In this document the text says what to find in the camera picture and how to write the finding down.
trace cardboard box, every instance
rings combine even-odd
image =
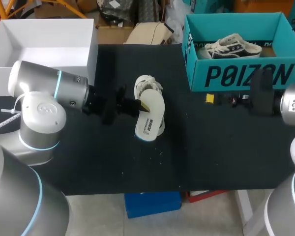
[[[289,16],[294,0],[235,0],[234,12],[283,12]]]
[[[66,3],[68,3],[70,6],[75,8],[79,11],[78,5],[75,0],[64,0]],[[49,3],[43,2],[43,4],[38,7],[34,8],[35,12],[35,18],[37,19],[46,19],[46,18],[52,18],[52,17],[75,17],[76,14],[74,14],[72,11],[68,10],[65,6],[61,4],[55,4],[50,5]]]
[[[133,23],[124,22],[122,27],[110,26],[104,19],[98,18],[98,44],[123,44],[134,28]]]
[[[194,13],[215,13],[223,5],[222,0],[183,0]]]
[[[248,42],[272,46],[276,57],[198,59],[195,46],[233,33]],[[192,91],[249,90],[251,75],[258,68],[274,71],[275,89],[295,84],[295,33],[283,13],[187,15],[182,52]]]
[[[97,9],[96,0],[78,0],[77,4],[82,13],[88,13]]]
[[[15,61],[85,76],[94,84],[97,62],[94,19],[0,21],[0,96],[9,96],[8,79]]]

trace yellow object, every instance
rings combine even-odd
[[[76,10],[74,7],[70,6],[64,0],[41,0],[41,1],[42,2],[59,3],[59,4],[63,5],[63,6],[65,6],[68,10],[72,11],[77,16],[79,16],[81,18],[87,18],[84,14],[82,14],[80,11]],[[11,7],[14,5],[14,2],[15,2],[15,0],[9,0],[9,3],[8,3],[6,9],[5,9],[2,2],[1,2],[1,0],[0,0],[0,16],[1,16],[2,20],[9,19],[11,16],[13,16],[16,13],[18,13],[19,11],[23,10],[25,7],[32,4],[33,0],[28,0],[28,2],[25,5],[21,6],[19,9],[14,11],[12,14],[8,15],[8,13],[11,10]]]
[[[214,103],[214,95],[213,94],[206,94],[206,103]]]

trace white cable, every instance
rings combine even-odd
[[[11,123],[12,121],[14,121],[15,119],[19,118],[21,116],[21,113],[18,113],[14,116],[12,116],[11,118],[5,120],[4,122],[0,123],[0,128]]]
[[[5,126],[5,125],[11,123],[12,121],[16,120],[17,118],[19,118],[19,117],[21,116],[21,112],[15,110],[16,104],[18,103],[18,101],[19,101],[22,97],[24,97],[24,96],[26,96],[26,95],[28,95],[28,94],[31,94],[31,93],[37,93],[37,94],[39,94],[39,93],[42,93],[42,92],[31,91],[31,92],[23,93],[23,94],[21,94],[20,96],[18,96],[18,98],[16,99],[16,101],[15,101],[15,103],[14,103],[14,108],[11,109],[11,111],[10,111],[10,110],[6,110],[6,109],[1,109],[2,112],[7,112],[7,111],[9,111],[9,112],[11,112],[12,114],[15,114],[15,113],[17,113],[17,114],[16,114],[15,116],[12,116],[11,118],[5,120],[4,122],[0,123],[0,128],[2,128],[3,126]]]

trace sneaker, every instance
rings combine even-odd
[[[203,59],[259,58],[262,47],[248,43],[238,33],[206,44],[198,53]]]
[[[142,100],[142,94],[147,91],[147,90],[154,90],[156,92],[158,92],[161,96],[159,99],[161,99],[162,101],[159,101],[159,103],[164,103],[164,100],[163,100],[163,94],[162,94],[162,86],[160,85],[159,82],[157,82],[155,80],[154,77],[150,76],[150,75],[142,75],[140,76],[136,82],[135,82],[135,85],[134,85],[134,97],[135,99],[140,99]],[[165,122],[164,122],[164,118],[162,117],[162,120],[161,120],[161,123],[159,125],[159,129],[158,129],[158,133],[157,135],[161,135],[163,132],[164,132],[164,129],[165,129]]]

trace cable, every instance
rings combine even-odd
[[[7,124],[9,124],[9,123],[11,123],[12,121],[14,121],[15,119],[19,118],[20,116],[21,116],[21,113],[18,113],[16,115],[12,116],[11,118],[5,120],[4,122],[1,122],[0,123],[0,128],[3,127],[3,126],[5,126],[5,125],[7,125]]]

